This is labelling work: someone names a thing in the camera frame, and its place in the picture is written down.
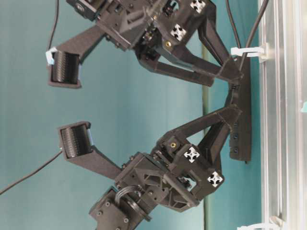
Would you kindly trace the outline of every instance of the bolt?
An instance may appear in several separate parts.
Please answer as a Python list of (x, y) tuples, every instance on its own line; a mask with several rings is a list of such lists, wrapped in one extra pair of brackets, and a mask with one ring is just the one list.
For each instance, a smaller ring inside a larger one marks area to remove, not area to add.
[(171, 143), (171, 147), (172, 147), (172, 148), (176, 148), (176, 146), (177, 146), (177, 144), (176, 144), (176, 143), (174, 143), (174, 142), (173, 142), (173, 143)]
[(166, 47), (170, 48), (172, 46), (172, 43), (171, 42), (166, 42), (165, 45), (166, 45)]

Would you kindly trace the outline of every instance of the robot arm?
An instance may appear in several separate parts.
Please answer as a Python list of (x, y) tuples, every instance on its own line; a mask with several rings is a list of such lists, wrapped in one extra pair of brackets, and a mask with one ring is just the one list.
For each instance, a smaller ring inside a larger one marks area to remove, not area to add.
[[(241, 111), (235, 106), (217, 110), (160, 138), (151, 154), (137, 153), (119, 168), (91, 144), (90, 123), (59, 128), (64, 158), (115, 181), (91, 208), (97, 230), (133, 230), (163, 205), (178, 212), (197, 206), (224, 182), (220, 151)], [(211, 127), (199, 145), (187, 138)]]

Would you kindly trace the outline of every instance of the plastic clip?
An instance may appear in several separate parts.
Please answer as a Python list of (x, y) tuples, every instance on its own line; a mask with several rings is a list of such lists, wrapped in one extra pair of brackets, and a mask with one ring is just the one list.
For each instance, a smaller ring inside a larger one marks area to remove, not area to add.
[(250, 226), (238, 227), (237, 230), (286, 230), (286, 223), (278, 217), (270, 217), (269, 223), (253, 224)]
[(53, 53), (56, 53), (58, 50), (56, 47), (52, 47), (50, 50), (46, 52), (47, 63), (49, 66), (54, 65)]
[(242, 226), (238, 227), (237, 230), (280, 230), (280, 227), (275, 224), (270, 223), (261, 223), (261, 224), (253, 224), (250, 226)]
[(244, 53), (247, 53), (249, 58), (259, 57), (259, 62), (262, 63), (268, 59), (267, 47), (267, 43), (263, 44), (262, 46), (252, 48), (239, 49), (238, 47), (233, 47), (231, 48), (231, 55), (243, 56)]

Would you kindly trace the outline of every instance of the gripper jaw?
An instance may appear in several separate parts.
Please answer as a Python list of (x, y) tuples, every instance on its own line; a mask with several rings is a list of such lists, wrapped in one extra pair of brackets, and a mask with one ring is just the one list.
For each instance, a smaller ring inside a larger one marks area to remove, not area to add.
[(95, 25), (50, 50), (53, 63), (49, 63), (48, 66), (49, 85), (81, 88), (80, 66), (104, 36), (105, 32)]
[(92, 145), (89, 122), (58, 128), (65, 160), (114, 180), (121, 169)]

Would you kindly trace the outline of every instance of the white cable tie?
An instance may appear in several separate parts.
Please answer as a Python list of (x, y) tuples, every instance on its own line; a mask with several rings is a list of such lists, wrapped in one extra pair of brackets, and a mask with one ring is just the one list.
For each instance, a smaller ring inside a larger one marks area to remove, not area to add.
[(238, 48), (238, 47), (233, 47), (231, 48), (231, 55), (237, 55), (237, 56), (243, 56), (244, 53), (247, 53), (249, 58), (252, 57), (259, 57), (260, 63), (264, 62), (267, 60), (267, 44), (263, 44), (262, 46), (259, 47), (250, 47), (250, 48)]

